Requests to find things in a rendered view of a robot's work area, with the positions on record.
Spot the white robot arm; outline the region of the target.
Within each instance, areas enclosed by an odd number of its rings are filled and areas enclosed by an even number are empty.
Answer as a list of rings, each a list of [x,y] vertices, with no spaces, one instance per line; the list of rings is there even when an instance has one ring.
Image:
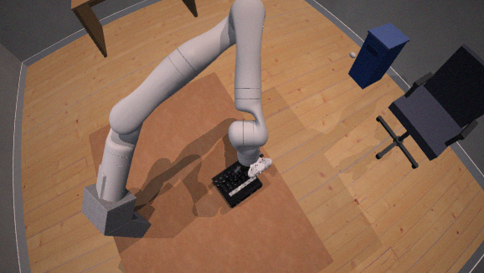
[[[96,183],[99,199],[123,199],[131,161],[143,122],[166,99],[212,64],[236,42],[234,106],[254,121],[234,121],[229,126],[231,145],[239,162],[250,167],[254,178],[272,164],[260,157],[268,140],[261,104],[261,40],[265,7],[261,0],[235,0],[229,15],[208,32],[190,39],[168,55],[129,96],[118,101],[109,116],[102,163]]]

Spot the black lighting desk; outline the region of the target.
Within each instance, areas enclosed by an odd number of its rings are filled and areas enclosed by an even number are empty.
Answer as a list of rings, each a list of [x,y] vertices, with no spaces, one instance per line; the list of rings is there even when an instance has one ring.
[[[212,178],[231,208],[248,198],[263,184],[257,177],[250,178],[247,172],[237,176],[233,169],[238,167],[238,164],[238,161],[235,162]]]

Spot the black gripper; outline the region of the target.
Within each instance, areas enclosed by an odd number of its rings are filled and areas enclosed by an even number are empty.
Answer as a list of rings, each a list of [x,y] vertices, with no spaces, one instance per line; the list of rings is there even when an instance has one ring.
[[[263,154],[261,153],[260,151],[260,157],[262,158],[263,157]],[[239,160],[238,160],[238,167],[234,168],[234,172],[238,175],[238,174],[241,174],[241,173],[245,173],[245,172],[248,172],[250,167],[246,167],[244,165],[242,165]],[[243,168],[244,167],[244,168]],[[243,170],[240,170],[240,169],[243,169]]]

